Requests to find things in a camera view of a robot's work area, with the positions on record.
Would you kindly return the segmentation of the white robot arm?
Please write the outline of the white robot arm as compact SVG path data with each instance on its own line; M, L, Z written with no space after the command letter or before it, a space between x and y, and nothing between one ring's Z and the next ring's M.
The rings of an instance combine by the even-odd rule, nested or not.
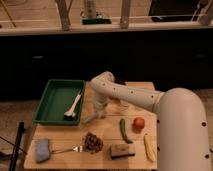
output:
M93 77L90 86L97 107L113 97L157 115L158 171L213 171L206 110L193 91L172 88L162 92L121 85L109 71Z

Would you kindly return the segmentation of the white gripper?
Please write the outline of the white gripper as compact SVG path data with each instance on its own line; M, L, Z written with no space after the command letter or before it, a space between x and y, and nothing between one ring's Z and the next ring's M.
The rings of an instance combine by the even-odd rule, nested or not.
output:
M93 108L94 108L94 115L88 116L85 120L84 123L89 123L96 119L97 117L99 118L104 118L106 116L106 107L108 105L108 97L103 96L100 94L95 94L93 96Z

